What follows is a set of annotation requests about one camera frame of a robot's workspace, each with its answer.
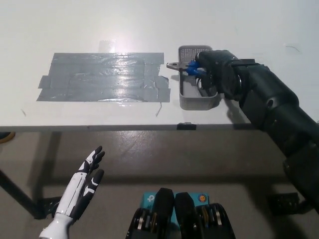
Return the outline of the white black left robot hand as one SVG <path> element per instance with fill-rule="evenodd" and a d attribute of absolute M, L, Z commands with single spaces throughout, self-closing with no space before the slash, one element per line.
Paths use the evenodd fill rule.
<path fill-rule="evenodd" d="M 54 217 L 59 214 L 70 216 L 73 208 L 80 198 L 88 175 L 99 167 L 98 163 L 102 160 L 105 154 L 102 149 L 102 146 L 99 146 L 93 150 L 82 162 L 79 169 L 73 174 L 62 195 Z"/>

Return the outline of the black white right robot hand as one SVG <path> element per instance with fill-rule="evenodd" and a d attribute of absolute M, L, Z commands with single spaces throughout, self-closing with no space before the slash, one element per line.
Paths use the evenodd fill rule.
<path fill-rule="evenodd" d="M 197 78 L 201 88 L 209 90 L 213 87 L 219 94 L 224 94 L 229 100 L 239 100 L 236 87 L 239 80 L 235 76 L 231 64 L 239 59 L 228 50 L 201 51 L 195 56 L 200 68 L 205 70 Z"/>

